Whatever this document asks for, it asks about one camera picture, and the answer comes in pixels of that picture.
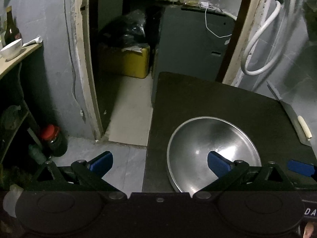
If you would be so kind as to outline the person's hand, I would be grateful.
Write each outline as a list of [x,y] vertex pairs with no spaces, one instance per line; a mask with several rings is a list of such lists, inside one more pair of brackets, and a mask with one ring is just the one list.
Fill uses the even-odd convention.
[[304,229],[303,238],[317,238],[317,223],[308,222]]

